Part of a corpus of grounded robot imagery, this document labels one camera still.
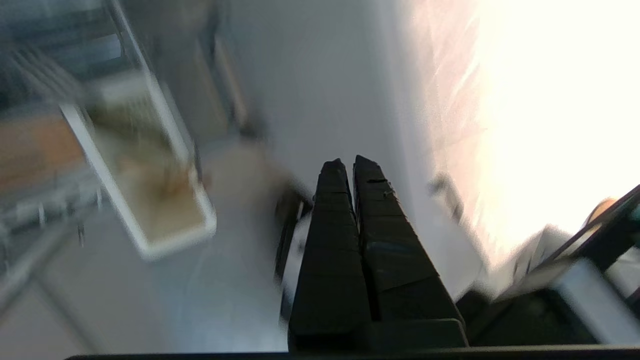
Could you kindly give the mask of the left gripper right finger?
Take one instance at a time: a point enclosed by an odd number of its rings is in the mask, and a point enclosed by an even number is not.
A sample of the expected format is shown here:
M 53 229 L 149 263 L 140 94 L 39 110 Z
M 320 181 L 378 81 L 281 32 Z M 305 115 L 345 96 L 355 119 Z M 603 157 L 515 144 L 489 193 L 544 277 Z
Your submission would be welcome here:
M 354 200 L 376 350 L 468 347 L 465 322 L 381 166 L 357 155 Z

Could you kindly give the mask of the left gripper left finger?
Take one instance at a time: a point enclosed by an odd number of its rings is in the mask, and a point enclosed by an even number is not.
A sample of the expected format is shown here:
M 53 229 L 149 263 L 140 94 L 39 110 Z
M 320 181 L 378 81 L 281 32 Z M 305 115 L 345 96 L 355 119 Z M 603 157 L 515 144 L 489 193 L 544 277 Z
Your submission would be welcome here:
M 351 351 L 371 322 L 346 168 L 336 158 L 317 178 L 310 227 L 288 321 L 291 352 Z

